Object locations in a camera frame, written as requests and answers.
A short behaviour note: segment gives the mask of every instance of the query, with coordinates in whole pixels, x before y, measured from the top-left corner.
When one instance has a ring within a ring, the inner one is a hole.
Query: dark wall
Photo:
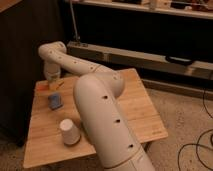
[[[23,0],[0,13],[0,131],[25,137],[33,88],[43,79],[42,43],[64,40],[57,0]]]

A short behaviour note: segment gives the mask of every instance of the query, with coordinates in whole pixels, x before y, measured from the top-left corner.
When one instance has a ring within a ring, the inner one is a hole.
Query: black cable
[[[211,80],[212,75],[213,75],[213,71],[211,71],[211,73],[209,74],[209,80]],[[213,115],[209,112],[208,108],[206,107],[205,95],[206,95],[206,88],[205,88],[204,91],[203,91],[203,106],[204,106],[204,109],[205,109],[206,113],[209,115],[209,117],[213,119]],[[207,130],[207,131],[203,132],[203,133],[199,136],[199,138],[198,138],[198,140],[197,140],[197,143],[188,143],[188,144],[184,144],[184,145],[180,148],[180,150],[178,151],[178,159],[177,159],[177,160],[178,160],[178,169],[179,169],[179,171],[181,171],[181,168],[180,168],[180,154],[181,154],[181,151],[182,151],[185,147],[187,147],[187,146],[195,146],[195,147],[196,147],[196,156],[197,156],[197,158],[198,158],[198,161],[199,161],[205,168],[207,168],[207,169],[213,171],[213,168],[207,166],[207,165],[201,160],[200,155],[199,155],[199,153],[198,153],[198,147],[202,147],[202,148],[208,149],[208,150],[210,150],[210,151],[213,152],[213,148],[210,148],[210,147],[208,147],[208,146],[199,144],[199,143],[200,143],[200,140],[202,139],[202,137],[203,137],[205,134],[209,133],[209,132],[213,132],[213,129],[210,129],[210,130]],[[211,144],[211,146],[213,147],[213,133],[212,133],[211,136],[210,136],[210,144]]]
[[[200,135],[200,137],[198,138],[197,144],[200,143],[201,138],[202,138],[205,134],[207,134],[207,133],[209,133],[209,132],[212,132],[212,131],[213,131],[213,129],[210,129],[210,130],[207,130],[207,131],[203,132],[203,133]],[[199,162],[200,162],[205,168],[207,168],[207,169],[209,169],[209,170],[213,170],[213,168],[207,166],[207,165],[201,160],[200,155],[199,155],[199,153],[198,153],[198,146],[196,146],[196,155],[197,155],[197,158],[198,158]]]
[[[202,144],[197,144],[197,143],[188,143],[188,144],[184,144],[180,150],[178,151],[178,158],[177,158],[177,162],[178,162],[178,169],[179,171],[181,171],[181,168],[180,168],[180,154],[182,152],[182,150],[187,147],[187,146],[196,146],[196,147],[202,147],[202,148],[205,148],[205,149],[208,149],[210,151],[213,152],[213,149],[208,147],[208,146],[205,146],[205,145],[202,145]]]
[[[209,80],[211,80],[212,75],[213,75],[213,71],[211,71],[211,73],[209,74]],[[213,119],[213,115],[209,112],[208,108],[206,107],[205,95],[206,95],[206,88],[203,91],[203,106],[204,106],[206,113],[209,115],[209,117]]]

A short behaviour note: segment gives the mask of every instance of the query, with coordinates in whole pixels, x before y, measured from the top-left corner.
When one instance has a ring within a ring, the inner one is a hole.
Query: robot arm
[[[58,77],[60,67],[82,75],[74,87],[74,101],[104,169],[154,171],[116,102],[115,98],[124,89],[122,76],[110,68],[65,53],[62,42],[39,48],[39,55],[45,60],[47,79]]]

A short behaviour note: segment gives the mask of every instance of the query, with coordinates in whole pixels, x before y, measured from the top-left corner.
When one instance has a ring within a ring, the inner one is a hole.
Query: floor
[[[213,119],[206,113],[202,99],[154,89],[147,89],[147,91],[169,132],[168,138],[152,144],[148,155],[157,171],[176,171],[179,149],[186,143],[196,143],[204,131],[213,129]],[[213,101],[205,102],[209,112],[213,114]],[[211,133],[204,135],[201,144],[211,147],[209,141]],[[200,149],[199,154],[204,163],[213,168],[213,152]],[[12,143],[0,140],[1,170],[24,170],[23,157],[24,147],[18,148]],[[195,146],[186,146],[183,149],[180,154],[180,167],[182,171],[208,170],[198,162]],[[103,169],[97,156],[93,155],[28,170],[101,171]]]

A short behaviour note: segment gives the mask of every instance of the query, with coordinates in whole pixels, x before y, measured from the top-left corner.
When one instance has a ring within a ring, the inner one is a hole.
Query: wooden tabletop
[[[128,123],[141,143],[165,138],[168,133],[153,106],[136,70],[120,71],[125,78],[125,90],[118,103],[126,114]],[[36,83],[32,106],[32,116],[26,143],[24,168],[46,165],[63,160],[94,154],[82,129],[81,119],[73,101],[73,86],[78,77],[61,79],[57,92],[61,94],[63,107],[52,111],[48,96],[47,82]],[[78,144],[68,147],[62,142],[59,123],[70,118],[81,130]]]
[[[22,0],[0,0],[0,13],[21,1]]]

